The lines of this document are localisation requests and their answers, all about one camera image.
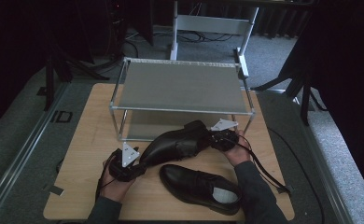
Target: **wooden tabletop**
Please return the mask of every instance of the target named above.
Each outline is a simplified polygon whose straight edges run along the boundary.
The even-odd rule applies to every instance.
[[[75,135],[57,176],[55,186],[64,189],[61,196],[50,194],[44,210],[47,219],[86,219],[94,205],[94,194],[102,164],[117,148],[122,148],[118,141],[109,102],[115,89],[114,84],[96,84],[93,86],[84,108]],[[284,183],[273,145],[266,124],[260,111],[258,99],[251,92],[257,115],[246,132],[245,137],[258,156],[262,165],[281,183]],[[237,116],[240,123],[246,123],[247,117]],[[142,153],[149,142],[129,142],[132,147],[139,147]],[[196,157],[182,161],[170,161],[211,174],[222,175],[237,183],[235,172],[225,156],[219,151],[208,148]],[[147,169],[129,189],[120,213],[122,220],[244,220],[240,210],[234,216],[224,216],[207,207],[182,203],[171,195],[159,178],[161,165]],[[294,218],[294,211],[285,193],[279,194],[270,185],[277,203],[288,220]]]

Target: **dark background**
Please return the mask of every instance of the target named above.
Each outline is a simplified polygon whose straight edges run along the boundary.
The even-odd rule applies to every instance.
[[[111,45],[101,44],[111,43],[109,39],[103,41],[111,36],[106,23],[109,18],[104,16],[103,7],[92,7],[99,4],[82,2],[94,11],[83,6],[78,11],[75,1],[68,0],[41,1],[34,11],[43,10],[39,15],[43,21],[51,21],[53,40],[63,50],[90,62],[94,51],[112,51]],[[313,12],[280,76],[298,71],[319,90],[364,177],[364,0],[326,2],[323,9]],[[51,52],[45,41],[49,36],[44,35],[43,24],[29,3],[0,1],[0,118],[27,80],[43,68]],[[170,20],[169,6],[154,5],[156,21]],[[82,14],[97,21],[86,21],[86,27],[76,25]]]

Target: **gray sleeve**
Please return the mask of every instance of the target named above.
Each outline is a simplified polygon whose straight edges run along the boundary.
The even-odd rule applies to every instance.
[[[120,210],[121,203],[100,196],[95,202],[86,224],[118,223]]]
[[[243,192],[242,208],[245,223],[287,223],[287,219],[276,204],[272,190],[264,182],[252,161],[236,165],[234,171]]]

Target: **gray carpet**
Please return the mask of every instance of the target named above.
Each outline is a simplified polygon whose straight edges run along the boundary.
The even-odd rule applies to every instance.
[[[141,37],[129,38],[138,49],[140,58],[168,59],[171,37],[157,33],[155,45],[151,47]],[[239,47],[242,38],[233,36],[221,42],[187,43],[179,42],[178,60],[233,63],[232,49]],[[253,36],[245,53],[250,78],[248,85],[255,87],[272,80],[278,75],[286,57],[293,48],[296,39]],[[135,57],[132,45],[126,44],[126,56]],[[115,82],[119,66],[111,70],[100,71]],[[69,142],[74,134],[80,114],[90,94],[91,87],[97,80],[76,72],[76,77],[68,85],[56,110],[64,115],[71,115],[70,122],[49,122],[36,144],[30,159],[21,171],[14,187],[0,207],[0,224],[3,223],[56,223],[43,218],[43,209],[49,193],[42,190],[52,185],[57,176],[56,167],[63,159]],[[43,114],[44,97],[36,96],[39,87],[44,86],[44,70],[33,76],[26,88],[19,94],[14,104],[0,120],[0,180],[13,158],[23,146],[25,139]],[[275,86],[285,89],[288,81]],[[338,223],[331,208],[321,180],[307,150],[308,141],[301,135],[299,106],[292,99],[278,91],[258,92],[259,103],[267,125],[281,134],[297,154],[304,170],[313,182],[325,211],[325,223]],[[286,182],[295,189],[291,197],[296,216],[290,223],[320,223],[321,214],[313,191],[310,189],[300,166],[276,133],[270,132],[274,149]]]

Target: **tripod leg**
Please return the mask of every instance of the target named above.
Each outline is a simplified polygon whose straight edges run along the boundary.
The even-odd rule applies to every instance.
[[[60,49],[60,52],[66,61],[72,63],[74,66],[76,66],[83,72],[89,74],[90,76],[92,76],[94,78],[100,79],[100,80],[109,80],[109,77],[103,77],[103,76],[99,75],[98,73],[90,70],[90,68],[88,68],[86,65],[84,65],[80,61],[74,59],[73,57],[69,56],[67,53],[63,52],[61,49]]]

